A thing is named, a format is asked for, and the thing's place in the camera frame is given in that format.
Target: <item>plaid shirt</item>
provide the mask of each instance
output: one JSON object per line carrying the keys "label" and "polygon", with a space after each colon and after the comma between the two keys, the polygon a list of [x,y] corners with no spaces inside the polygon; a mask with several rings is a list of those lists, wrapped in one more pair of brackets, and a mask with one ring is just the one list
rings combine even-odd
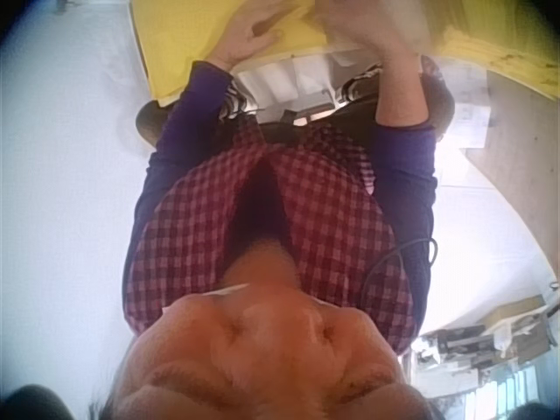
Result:
{"label": "plaid shirt", "polygon": [[371,267],[395,248],[373,199],[365,151],[326,123],[304,130],[299,145],[266,144],[253,118],[238,119],[234,146],[184,176],[164,197],[132,254],[124,284],[125,317],[136,333],[162,308],[219,288],[228,227],[248,175],[267,159],[276,175],[302,289],[334,305],[359,307],[397,353],[414,339],[409,281],[395,259],[383,264],[362,300]]}

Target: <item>black cable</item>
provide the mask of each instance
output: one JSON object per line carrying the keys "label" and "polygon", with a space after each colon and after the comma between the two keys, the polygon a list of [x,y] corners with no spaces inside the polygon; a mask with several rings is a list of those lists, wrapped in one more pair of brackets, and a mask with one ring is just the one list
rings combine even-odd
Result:
{"label": "black cable", "polygon": [[392,258],[393,256],[399,256],[399,259],[401,261],[401,266],[403,265],[403,256],[401,254],[401,251],[408,249],[410,247],[412,247],[413,245],[417,245],[418,243],[433,243],[434,245],[434,256],[431,258],[430,261],[430,267],[432,267],[434,265],[434,263],[436,262],[436,259],[438,258],[438,252],[439,252],[439,246],[438,246],[438,242],[433,239],[433,238],[424,238],[424,239],[415,239],[414,241],[408,241],[403,243],[402,245],[399,245],[398,247],[395,247],[393,250],[389,251],[384,257],[381,258],[381,260],[379,260],[378,262],[376,262],[374,264],[374,266],[369,270],[369,272],[367,273],[366,276],[366,280],[364,280],[364,283],[361,286],[361,291],[360,291],[360,307],[364,307],[364,300],[366,297],[366,293],[368,291],[368,286],[374,281],[374,277],[376,274],[377,269],[379,269],[382,264],[384,264],[386,261],[388,261],[390,258]]}

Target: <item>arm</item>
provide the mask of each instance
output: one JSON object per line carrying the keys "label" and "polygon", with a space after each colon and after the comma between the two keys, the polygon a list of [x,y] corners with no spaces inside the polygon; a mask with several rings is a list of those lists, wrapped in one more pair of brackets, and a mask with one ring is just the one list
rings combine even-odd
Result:
{"label": "arm", "polygon": [[290,9],[284,0],[249,0],[232,17],[223,35],[204,62],[192,66],[191,79],[164,126],[140,199],[124,268],[129,274],[144,227],[172,187],[191,169],[212,155],[210,140],[232,77],[232,68],[279,40],[268,31]]}
{"label": "arm", "polygon": [[[320,0],[327,25],[373,50],[383,63],[370,158],[374,197],[398,244],[429,239],[437,181],[436,138],[415,54],[406,46],[379,0]],[[431,270],[429,244],[402,252],[418,327],[424,321]]]}

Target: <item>purple long sleeve shirt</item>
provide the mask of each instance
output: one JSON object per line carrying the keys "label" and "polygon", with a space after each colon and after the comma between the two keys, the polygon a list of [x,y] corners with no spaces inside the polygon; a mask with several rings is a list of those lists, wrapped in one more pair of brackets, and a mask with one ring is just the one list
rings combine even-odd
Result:
{"label": "purple long sleeve shirt", "polygon": [[[218,114],[231,80],[229,73],[209,63],[200,61],[193,65],[189,84],[150,158],[143,192],[136,205],[125,279],[144,227],[158,204],[178,180],[213,155],[209,139],[217,128]],[[393,228],[397,243],[431,238],[431,208],[437,186],[433,177],[436,138],[432,127],[422,124],[394,129],[377,125],[371,136],[368,154],[375,172],[374,197]],[[429,253],[428,243],[402,252],[418,328],[424,321],[430,288]]]}

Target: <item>neck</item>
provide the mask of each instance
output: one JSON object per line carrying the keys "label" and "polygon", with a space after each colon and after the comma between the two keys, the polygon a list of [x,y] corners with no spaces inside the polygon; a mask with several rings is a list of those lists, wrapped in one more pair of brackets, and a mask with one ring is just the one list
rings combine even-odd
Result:
{"label": "neck", "polygon": [[222,287],[237,284],[283,284],[299,288],[296,262],[279,241],[253,242],[227,269]]}

